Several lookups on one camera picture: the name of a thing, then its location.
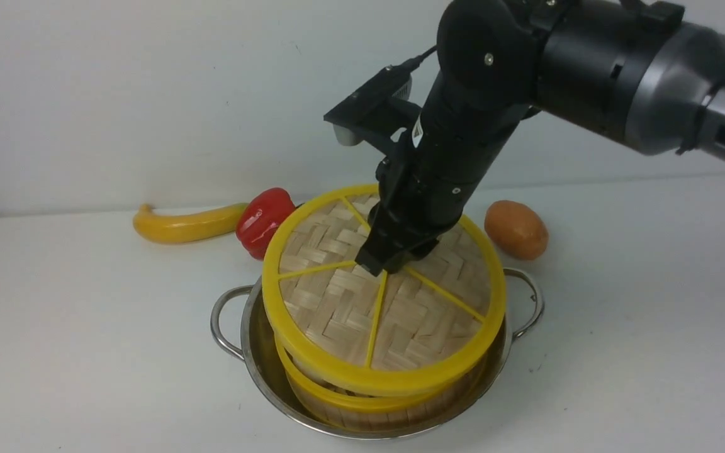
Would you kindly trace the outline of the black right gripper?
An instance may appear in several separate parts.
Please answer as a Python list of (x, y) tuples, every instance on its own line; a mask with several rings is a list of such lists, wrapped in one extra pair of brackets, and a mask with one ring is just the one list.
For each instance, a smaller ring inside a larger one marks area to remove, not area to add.
[(379, 203), (356, 262), (371, 275), (421, 260), (464, 207), (520, 123), (520, 86), (465, 87), (439, 74), (414, 132), (378, 177)]

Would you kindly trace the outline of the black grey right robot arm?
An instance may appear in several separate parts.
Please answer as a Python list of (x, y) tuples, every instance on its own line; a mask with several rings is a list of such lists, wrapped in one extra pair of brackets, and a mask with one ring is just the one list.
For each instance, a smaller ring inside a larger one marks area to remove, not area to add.
[(451, 2), (439, 72), (377, 168), (356, 262), (377, 276), (428, 255), (536, 111), (643, 155), (725, 161), (725, 36), (683, 14), (662, 1)]

